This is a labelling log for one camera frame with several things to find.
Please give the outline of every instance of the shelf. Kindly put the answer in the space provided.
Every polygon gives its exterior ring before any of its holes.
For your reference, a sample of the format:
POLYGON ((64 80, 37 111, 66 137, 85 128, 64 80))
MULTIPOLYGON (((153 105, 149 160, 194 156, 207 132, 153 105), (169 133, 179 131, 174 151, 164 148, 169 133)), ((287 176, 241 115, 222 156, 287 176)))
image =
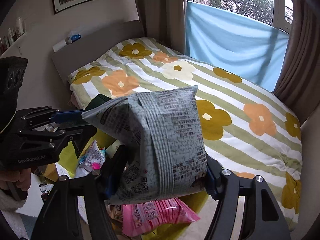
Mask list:
POLYGON ((7 50, 0 56, 0 58, 6 57, 6 54, 8 54, 8 51, 10 49, 12 49, 12 47, 16 46, 20 52, 20 47, 18 47, 19 42, 21 42, 22 38, 25 37, 27 35, 27 33, 24 33, 23 35, 21 35, 14 43, 11 44, 11 46, 9 48, 7 48, 7 50))

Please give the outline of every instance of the metal screw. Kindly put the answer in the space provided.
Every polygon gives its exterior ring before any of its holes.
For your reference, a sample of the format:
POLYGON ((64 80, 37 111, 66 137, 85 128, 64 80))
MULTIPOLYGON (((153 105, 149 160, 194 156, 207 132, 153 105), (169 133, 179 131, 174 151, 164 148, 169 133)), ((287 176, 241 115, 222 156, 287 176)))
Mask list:
POLYGON ((263 182, 263 177, 260 176, 260 175, 258 175, 258 176, 256 177, 256 180, 257 180, 258 182, 263 182))
POLYGON ((101 171, 98 170, 98 169, 95 169, 95 170, 92 171, 92 175, 93 175, 93 176, 98 176, 98 175, 100 175, 100 174, 101 174, 101 171))
POLYGON ((224 169, 222 171, 222 174, 225 175, 225 176, 229 176, 231 174, 231 171, 227 170, 227 169, 224 169))
POLYGON ((59 181, 65 181, 65 180, 67 180, 67 178, 68 178, 67 175, 61 175, 61 176, 58 178, 58 180, 59 180, 59 181))

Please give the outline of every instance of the blue curtain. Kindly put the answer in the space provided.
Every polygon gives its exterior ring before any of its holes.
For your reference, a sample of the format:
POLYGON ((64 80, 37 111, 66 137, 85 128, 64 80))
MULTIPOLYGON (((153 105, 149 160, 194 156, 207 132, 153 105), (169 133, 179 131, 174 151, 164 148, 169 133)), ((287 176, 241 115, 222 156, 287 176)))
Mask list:
POLYGON ((188 2, 186 54, 273 91, 289 35, 251 18, 188 2))

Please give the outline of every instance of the striped bedding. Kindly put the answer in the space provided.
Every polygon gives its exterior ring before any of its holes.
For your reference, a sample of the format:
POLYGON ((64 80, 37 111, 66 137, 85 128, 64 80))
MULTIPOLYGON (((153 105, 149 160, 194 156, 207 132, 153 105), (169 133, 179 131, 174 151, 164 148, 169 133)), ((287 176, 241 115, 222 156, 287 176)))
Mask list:
POLYGON ((300 124, 270 92, 151 38, 117 44, 71 73, 68 82, 81 108, 98 94, 116 98, 198 85, 196 102, 208 155, 238 176, 263 176, 294 229, 301 190, 300 124))

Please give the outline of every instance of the brown curtain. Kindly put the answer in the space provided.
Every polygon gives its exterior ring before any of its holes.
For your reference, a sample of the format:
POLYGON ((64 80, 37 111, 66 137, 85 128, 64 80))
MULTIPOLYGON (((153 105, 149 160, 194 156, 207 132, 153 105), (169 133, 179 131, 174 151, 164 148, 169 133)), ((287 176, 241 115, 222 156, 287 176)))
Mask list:
POLYGON ((187 0, 136 0, 146 36, 184 53, 187 0))
POLYGON ((305 0, 293 0, 288 48, 273 93, 301 124, 320 103, 320 22, 305 0))

